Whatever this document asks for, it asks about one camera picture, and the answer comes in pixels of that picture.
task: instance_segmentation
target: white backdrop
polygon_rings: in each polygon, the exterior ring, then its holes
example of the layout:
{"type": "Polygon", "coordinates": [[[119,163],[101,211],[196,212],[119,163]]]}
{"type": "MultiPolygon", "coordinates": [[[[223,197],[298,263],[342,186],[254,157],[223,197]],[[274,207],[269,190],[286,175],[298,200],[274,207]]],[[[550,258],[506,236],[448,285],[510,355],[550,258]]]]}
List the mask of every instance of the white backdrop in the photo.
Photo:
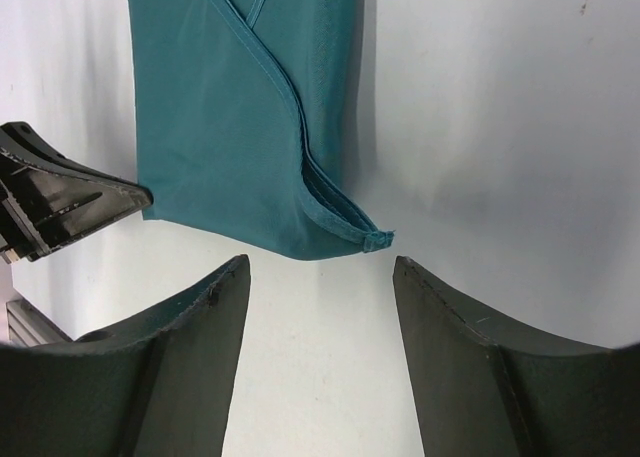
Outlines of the white backdrop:
{"type": "MultiPolygon", "coordinates": [[[[640,340],[637,0],[365,0],[348,191],[391,250],[319,263],[128,218],[16,288],[73,337],[248,253],[225,456],[422,455],[391,286],[412,256],[536,327],[640,340]]],[[[135,179],[126,0],[0,0],[0,121],[135,179]]]]}

